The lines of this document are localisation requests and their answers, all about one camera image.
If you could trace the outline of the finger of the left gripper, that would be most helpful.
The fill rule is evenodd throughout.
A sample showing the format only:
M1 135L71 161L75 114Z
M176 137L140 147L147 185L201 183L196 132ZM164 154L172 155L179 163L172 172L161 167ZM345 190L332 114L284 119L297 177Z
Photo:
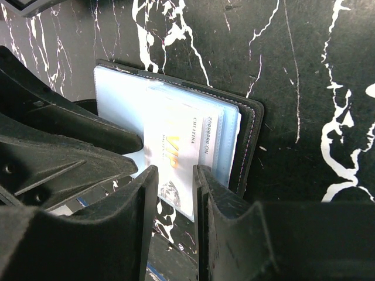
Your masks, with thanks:
M1 136L1 204L52 210L138 168L130 158L69 138Z
M100 118L95 100L71 102L39 80L1 46L1 113L29 127L117 154L142 149L141 137Z

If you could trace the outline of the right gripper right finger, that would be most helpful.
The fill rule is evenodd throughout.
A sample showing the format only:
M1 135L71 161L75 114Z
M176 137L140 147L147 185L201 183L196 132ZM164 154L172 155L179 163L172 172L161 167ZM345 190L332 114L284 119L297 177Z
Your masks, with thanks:
M244 201L193 168L199 280L373 280L374 205Z

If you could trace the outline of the black leather card holder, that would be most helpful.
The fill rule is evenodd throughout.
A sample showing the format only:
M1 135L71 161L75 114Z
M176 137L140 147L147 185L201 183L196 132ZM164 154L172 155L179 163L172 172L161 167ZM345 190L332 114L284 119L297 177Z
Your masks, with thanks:
M260 102L105 60L97 61L94 82L100 117L141 137L143 148L132 157L141 168L159 168L163 198L191 198L196 164L244 195Z

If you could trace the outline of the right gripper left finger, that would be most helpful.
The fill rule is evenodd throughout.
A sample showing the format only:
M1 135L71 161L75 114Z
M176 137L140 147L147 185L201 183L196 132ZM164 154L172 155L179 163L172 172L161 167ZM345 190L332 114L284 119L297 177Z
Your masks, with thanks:
M144 280L158 169L70 216L1 207L2 280Z

